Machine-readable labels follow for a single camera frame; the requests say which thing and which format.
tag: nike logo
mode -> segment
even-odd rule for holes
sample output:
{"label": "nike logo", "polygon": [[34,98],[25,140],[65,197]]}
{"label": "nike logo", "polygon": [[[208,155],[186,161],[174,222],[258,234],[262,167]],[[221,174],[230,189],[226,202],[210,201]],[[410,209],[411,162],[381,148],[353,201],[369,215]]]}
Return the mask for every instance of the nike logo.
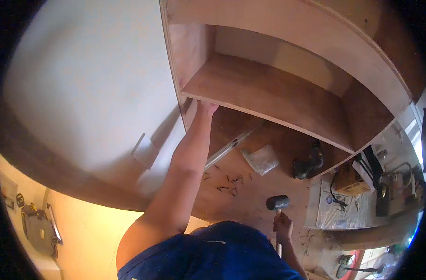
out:
{"label": "nike logo", "polygon": [[225,241],[216,241],[216,240],[212,240],[212,241],[210,241],[210,240],[204,240],[205,242],[218,242],[218,243],[222,243],[222,244],[225,244]]}

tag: hand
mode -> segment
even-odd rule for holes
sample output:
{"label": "hand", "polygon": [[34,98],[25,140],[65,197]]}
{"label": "hand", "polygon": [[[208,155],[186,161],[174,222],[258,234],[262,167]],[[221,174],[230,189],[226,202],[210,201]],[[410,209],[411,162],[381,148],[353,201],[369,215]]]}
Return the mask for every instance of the hand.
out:
{"label": "hand", "polygon": [[292,229],[294,222],[281,212],[273,219],[273,231],[277,232],[277,240],[282,246],[292,242]]}
{"label": "hand", "polygon": [[201,100],[197,101],[197,108],[199,110],[203,110],[203,111],[207,112],[211,116],[218,109],[218,107],[219,107],[219,105],[209,103],[207,101],[201,101]]}

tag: black power drill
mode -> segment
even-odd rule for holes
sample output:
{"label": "black power drill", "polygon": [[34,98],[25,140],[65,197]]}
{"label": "black power drill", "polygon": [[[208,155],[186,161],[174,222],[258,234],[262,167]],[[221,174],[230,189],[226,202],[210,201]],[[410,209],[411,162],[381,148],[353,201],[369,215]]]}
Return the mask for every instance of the black power drill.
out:
{"label": "black power drill", "polygon": [[322,148],[320,147],[320,141],[317,140],[312,144],[308,161],[294,160],[292,162],[292,177],[300,180],[306,179],[311,171],[317,170],[323,165]]}

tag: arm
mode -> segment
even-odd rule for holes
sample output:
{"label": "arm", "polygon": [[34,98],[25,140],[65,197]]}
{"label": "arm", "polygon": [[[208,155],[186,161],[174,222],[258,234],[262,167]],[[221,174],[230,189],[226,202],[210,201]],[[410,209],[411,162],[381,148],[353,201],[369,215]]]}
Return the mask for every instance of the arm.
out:
{"label": "arm", "polygon": [[144,250],[185,232],[207,162],[211,118],[217,108],[218,105],[198,101],[193,123],[174,151],[161,188],[120,241],[118,270]]}
{"label": "arm", "polygon": [[280,213],[279,216],[275,216],[273,221],[273,231],[277,232],[277,240],[282,245],[282,259],[295,271],[297,271],[301,277],[308,279],[308,275],[300,264],[299,259],[295,255],[294,246],[292,245],[292,229],[294,223],[289,219],[285,213]]}

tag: blue shirt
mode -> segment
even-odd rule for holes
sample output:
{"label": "blue shirt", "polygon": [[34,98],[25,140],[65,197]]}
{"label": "blue shirt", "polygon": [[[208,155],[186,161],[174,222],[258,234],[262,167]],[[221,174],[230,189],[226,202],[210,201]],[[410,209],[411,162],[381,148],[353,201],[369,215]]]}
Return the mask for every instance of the blue shirt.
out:
{"label": "blue shirt", "polygon": [[119,280],[301,280],[260,231],[224,221],[178,234],[144,250],[118,271]]}

